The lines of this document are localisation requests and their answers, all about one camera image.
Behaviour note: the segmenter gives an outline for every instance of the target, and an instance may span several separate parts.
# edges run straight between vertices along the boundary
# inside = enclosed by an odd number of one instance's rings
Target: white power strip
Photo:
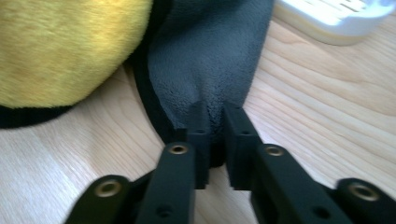
[[[396,0],[276,0],[274,15],[315,39],[355,44],[396,8]]]

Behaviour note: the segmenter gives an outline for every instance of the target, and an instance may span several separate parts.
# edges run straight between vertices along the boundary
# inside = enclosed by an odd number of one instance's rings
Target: plush fabric
[[[157,16],[150,18],[146,43],[133,61],[142,101],[164,142],[173,141],[175,131],[186,127],[190,105],[203,101],[213,144],[221,143],[222,104],[244,103],[273,3],[164,0],[158,8],[154,4]]]
[[[84,99],[140,44],[151,5],[150,0],[0,1],[1,109],[51,108]]]

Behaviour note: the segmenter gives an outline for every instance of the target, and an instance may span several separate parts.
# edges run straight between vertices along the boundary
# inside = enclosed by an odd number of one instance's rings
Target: wooden table
[[[395,27],[393,14],[358,45],[335,47],[273,20],[245,103],[262,139],[326,186],[355,176],[395,198]],[[155,167],[162,146],[122,66],[64,116],[0,131],[0,223],[62,223],[94,179],[134,180]],[[224,168],[197,190],[195,222],[256,222]]]

